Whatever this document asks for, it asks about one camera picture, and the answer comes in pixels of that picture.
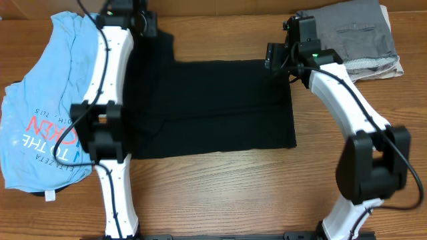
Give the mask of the black t-shirt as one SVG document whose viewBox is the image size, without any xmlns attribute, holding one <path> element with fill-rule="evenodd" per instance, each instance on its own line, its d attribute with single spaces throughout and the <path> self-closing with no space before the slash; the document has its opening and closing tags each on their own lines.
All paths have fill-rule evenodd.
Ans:
<svg viewBox="0 0 427 240">
<path fill-rule="evenodd" d="M 296 146 L 290 84 L 259 59 L 179 62 L 159 32 L 136 42 L 123 93 L 136 159 Z"/>
</svg>

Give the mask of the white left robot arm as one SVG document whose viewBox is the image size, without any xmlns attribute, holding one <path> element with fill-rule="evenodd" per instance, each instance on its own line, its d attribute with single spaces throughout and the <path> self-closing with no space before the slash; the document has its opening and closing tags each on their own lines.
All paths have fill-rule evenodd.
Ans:
<svg viewBox="0 0 427 240">
<path fill-rule="evenodd" d="M 132 146 L 125 124 L 123 86 L 136 37 L 157 36 L 157 15 L 147 1 L 106 1 L 94 24 L 97 55 L 87 92 L 72 104 L 70 116 L 83 150 L 101 184 L 104 239 L 141 239 L 132 200 Z"/>
</svg>

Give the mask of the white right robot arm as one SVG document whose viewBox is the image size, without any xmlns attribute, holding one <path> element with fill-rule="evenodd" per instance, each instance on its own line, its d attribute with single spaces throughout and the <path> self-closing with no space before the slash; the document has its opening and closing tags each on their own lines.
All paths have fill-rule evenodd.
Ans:
<svg viewBox="0 0 427 240">
<path fill-rule="evenodd" d="M 334 49 L 322 49 L 313 17 L 283 23 L 284 43 L 270 43 L 266 69 L 274 79 L 293 75 L 319 97 L 346 142 L 336 168 L 340 195 L 315 231 L 287 232 L 284 239 L 374 239 L 360 229 L 384 201 L 406 186 L 410 134 L 392 127 L 365 100 Z"/>
</svg>

